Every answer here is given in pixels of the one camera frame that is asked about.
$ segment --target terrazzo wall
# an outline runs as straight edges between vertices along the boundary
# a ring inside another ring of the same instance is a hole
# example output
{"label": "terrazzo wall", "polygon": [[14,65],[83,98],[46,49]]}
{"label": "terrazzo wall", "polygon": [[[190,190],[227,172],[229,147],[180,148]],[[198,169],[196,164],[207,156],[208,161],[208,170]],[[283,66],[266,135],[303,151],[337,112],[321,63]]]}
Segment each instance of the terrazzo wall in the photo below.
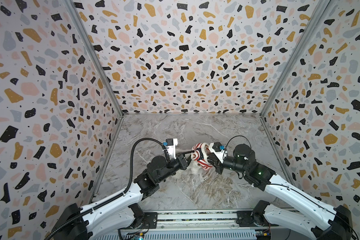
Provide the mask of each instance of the terrazzo wall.
{"label": "terrazzo wall", "polygon": [[265,120],[296,185],[346,206],[360,238],[360,0],[319,24]]}
{"label": "terrazzo wall", "polygon": [[75,2],[125,113],[259,113],[318,1]]}
{"label": "terrazzo wall", "polygon": [[61,4],[0,1],[0,239],[43,239],[87,204],[116,130]]}

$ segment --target patterned wall panel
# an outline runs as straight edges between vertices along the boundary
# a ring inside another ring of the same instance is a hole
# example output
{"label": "patterned wall panel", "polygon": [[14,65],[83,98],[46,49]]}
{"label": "patterned wall panel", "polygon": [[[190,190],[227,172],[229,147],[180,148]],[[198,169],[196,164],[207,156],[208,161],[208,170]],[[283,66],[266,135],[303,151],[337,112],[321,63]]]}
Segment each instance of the patterned wall panel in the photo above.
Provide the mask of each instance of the patterned wall panel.
{"label": "patterned wall panel", "polygon": [[124,112],[256,113],[313,0],[77,0]]}
{"label": "patterned wall panel", "polygon": [[113,112],[58,0],[0,1],[0,239],[43,239],[88,203]]}
{"label": "patterned wall panel", "polygon": [[296,185],[346,206],[360,238],[360,0],[319,24],[265,120]]}

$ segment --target marble floor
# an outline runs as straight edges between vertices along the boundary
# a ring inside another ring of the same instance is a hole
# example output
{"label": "marble floor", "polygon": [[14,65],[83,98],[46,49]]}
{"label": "marble floor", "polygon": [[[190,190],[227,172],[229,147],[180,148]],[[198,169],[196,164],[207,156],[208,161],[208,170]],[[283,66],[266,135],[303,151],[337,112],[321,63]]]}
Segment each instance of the marble floor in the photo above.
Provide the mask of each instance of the marble floor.
{"label": "marble floor", "polygon": [[[130,151],[134,142],[142,137],[160,142],[177,138],[176,151],[181,152],[200,142],[219,141],[226,145],[235,135],[246,136],[257,161],[284,177],[258,115],[126,115],[94,200],[127,185]],[[243,142],[245,139],[242,137],[234,138],[227,148],[228,154],[232,155],[235,146]],[[134,154],[133,178],[154,156],[161,154],[162,149],[156,143],[139,143]],[[179,170],[166,182],[160,183],[160,189],[139,205],[143,210],[245,209],[253,208],[259,200],[275,201],[279,207],[288,207],[276,197],[251,187],[244,179],[240,180],[234,171],[224,170],[219,175],[213,167],[205,171],[192,162],[187,170]]]}

